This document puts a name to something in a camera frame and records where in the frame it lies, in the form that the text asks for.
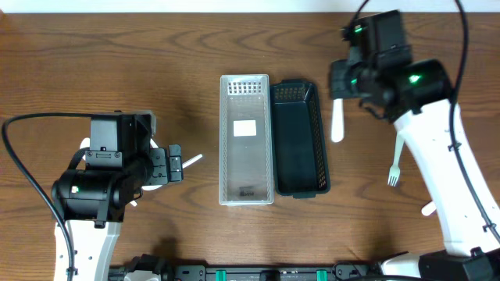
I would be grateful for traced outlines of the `black plastic perforated basket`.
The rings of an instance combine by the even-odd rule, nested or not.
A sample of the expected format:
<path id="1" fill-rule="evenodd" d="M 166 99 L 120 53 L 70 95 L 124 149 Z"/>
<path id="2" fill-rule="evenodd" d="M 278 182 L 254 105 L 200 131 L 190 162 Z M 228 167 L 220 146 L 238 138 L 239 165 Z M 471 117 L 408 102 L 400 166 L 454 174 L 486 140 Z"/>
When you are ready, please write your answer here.
<path id="1" fill-rule="evenodd" d="M 307 80 L 270 86 L 275 190 L 295 199 L 330 191 L 317 87 Z"/>

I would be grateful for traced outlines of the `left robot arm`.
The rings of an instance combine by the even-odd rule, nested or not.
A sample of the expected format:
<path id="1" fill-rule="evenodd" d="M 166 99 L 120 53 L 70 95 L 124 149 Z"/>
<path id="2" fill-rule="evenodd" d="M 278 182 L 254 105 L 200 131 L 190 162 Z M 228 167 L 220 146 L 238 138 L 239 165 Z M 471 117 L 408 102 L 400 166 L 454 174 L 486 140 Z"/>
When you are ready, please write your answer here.
<path id="1" fill-rule="evenodd" d="M 54 182 L 52 199 L 71 243 L 56 268 L 69 261 L 73 279 L 106 280 L 126 206 L 144 187 L 183 180 L 180 145 L 154 146 L 155 125 L 152 112 L 91 115 L 88 148 L 81 148 Z"/>

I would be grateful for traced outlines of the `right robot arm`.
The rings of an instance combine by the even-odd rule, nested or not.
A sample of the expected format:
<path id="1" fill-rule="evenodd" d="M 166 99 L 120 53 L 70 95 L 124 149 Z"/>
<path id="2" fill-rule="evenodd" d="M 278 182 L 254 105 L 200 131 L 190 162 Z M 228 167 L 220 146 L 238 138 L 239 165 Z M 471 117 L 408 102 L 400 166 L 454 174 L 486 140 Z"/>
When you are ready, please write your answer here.
<path id="1" fill-rule="evenodd" d="M 396 10 L 353 18 L 343 38 L 349 55 L 331 66 L 333 98 L 382 108 L 420 169 L 444 238 L 442 251 L 380 261 L 380 278 L 498 279 L 499 207 L 463 129 L 456 85 L 438 60 L 413 60 Z"/>

